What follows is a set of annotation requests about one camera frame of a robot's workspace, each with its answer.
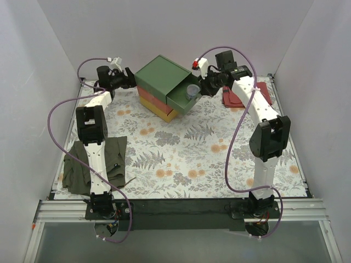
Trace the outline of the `pink drawer box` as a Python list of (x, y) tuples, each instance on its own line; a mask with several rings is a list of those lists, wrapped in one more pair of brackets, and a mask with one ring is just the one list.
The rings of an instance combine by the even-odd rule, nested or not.
[(156, 106), (159, 110), (166, 113), (167, 115), (173, 111), (173, 109), (170, 106), (166, 105), (164, 102), (162, 102), (158, 98), (154, 97), (152, 94), (150, 94), (149, 92), (147, 92), (145, 89), (141, 88), (140, 86), (137, 86), (137, 90), (138, 90), (139, 95), (143, 99), (150, 102), (152, 105)]

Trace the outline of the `yellow bottom drawer box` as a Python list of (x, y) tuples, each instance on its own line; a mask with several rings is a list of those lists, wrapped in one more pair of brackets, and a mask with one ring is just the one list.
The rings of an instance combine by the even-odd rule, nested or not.
[(165, 112), (161, 111), (159, 108), (157, 108), (155, 105), (153, 105), (151, 102), (147, 101), (141, 96), (140, 103), (167, 123), (169, 123), (178, 115), (178, 112), (175, 110), (172, 110), (170, 113), (166, 114)]

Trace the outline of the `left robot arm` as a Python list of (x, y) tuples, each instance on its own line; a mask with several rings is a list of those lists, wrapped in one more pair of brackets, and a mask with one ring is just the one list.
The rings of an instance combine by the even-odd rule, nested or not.
[(76, 109), (78, 138), (83, 143), (90, 171), (90, 210), (111, 219), (116, 215), (111, 185), (107, 178), (105, 164), (105, 143), (108, 137), (104, 111), (113, 101), (115, 90), (136, 86), (134, 74), (129, 68), (100, 66), (97, 68), (99, 84), (105, 91), (94, 88), (94, 96), (83, 107)]

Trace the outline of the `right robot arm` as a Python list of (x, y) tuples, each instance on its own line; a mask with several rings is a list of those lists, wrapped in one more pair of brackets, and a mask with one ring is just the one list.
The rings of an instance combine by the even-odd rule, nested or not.
[(267, 102), (257, 86), (257, 73), (253, 65), (238, 66), (233, 56), (234, 48), (224, 49), (224, 52), (216, 55), (215, 71), (210, 69), (204, 55), (194, 60), (193, 69), (200, 71), (203, 87), (231, 89), (244, 105), (244, 114), (252, 118), (256, 128), (249, 140), (249, 147), (254, 155), (254, 183), (246, 191), (248, 198), (243, 209), (260, 218), (273, 207), (274, 196), (278, 194), (273, 186), (275, 168), (287, 147), (291, 121), (288, 116), (279, 115)]

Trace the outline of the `red folded cloth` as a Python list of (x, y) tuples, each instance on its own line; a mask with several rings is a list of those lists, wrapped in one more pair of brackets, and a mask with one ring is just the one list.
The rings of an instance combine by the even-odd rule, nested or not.
[[(262, 95), (266, 99), (267, 103), (271, 106), (272, 101), (271, 97), (268, 93), (267, 85), (264, 82), (258, 82), (257, 87), (260, 89)], [(245, 106), (239, 99), (237, 95), (235, 95), (229, 87), (223, 88), (223, 98), (222, 102), (226, 108), (244, 108)]]

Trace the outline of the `floral patterned table mat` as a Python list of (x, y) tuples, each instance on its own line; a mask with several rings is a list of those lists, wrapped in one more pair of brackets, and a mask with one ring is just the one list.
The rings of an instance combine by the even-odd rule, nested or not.
[(140, 103), (136, 89), (118, 89), (105, 110), (109, 136), (127, 137), (127, 185), (115, 197), (246, 197), (254, 177), (248, 145), (254, 124), (222, 98), (221, 92), (204, 96), (167, 123)]

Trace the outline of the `olive green folded cloth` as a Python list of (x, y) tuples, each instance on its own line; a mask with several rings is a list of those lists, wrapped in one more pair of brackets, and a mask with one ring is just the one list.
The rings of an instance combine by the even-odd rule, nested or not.
[[(107, 138), (105, 144), (105, 165), (107, 178), (116, 187), (126, 184), (125, 157), (127, 137)], [(80, 141), (74, 142), (69, 154), (64, 157), (62, 185), (72, 194), (90, 195), (90, 170), (75, 160), (88, 164), (87, 153)]]

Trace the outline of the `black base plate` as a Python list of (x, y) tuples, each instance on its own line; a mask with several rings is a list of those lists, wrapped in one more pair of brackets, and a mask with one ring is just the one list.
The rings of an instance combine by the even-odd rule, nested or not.
[(123, 200), (114, 201), (119, 230), (230, 230), (244, 231), (245, 220), (257, 221), (241, 198), (132, 199), (132, 211)]

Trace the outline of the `aluminium frame rail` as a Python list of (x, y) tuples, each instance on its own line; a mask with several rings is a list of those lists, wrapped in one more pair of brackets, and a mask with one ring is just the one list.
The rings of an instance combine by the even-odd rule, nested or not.
[(332, 262), (342, 262), (322, 199), (288, 198), (275, 200), (265, 208), (250, 208), (247, 198), (133, 199), (131, 206), (113, 202), (116, 212), (102, 216), (87, 201), (41, 201), (38, 205), (25, 262), (34, 262), (47, 223), (115, 223), (121, 231), (133, 230), (214, 230), (237, 232), (256, 230), (268, 223), (317, 222)]

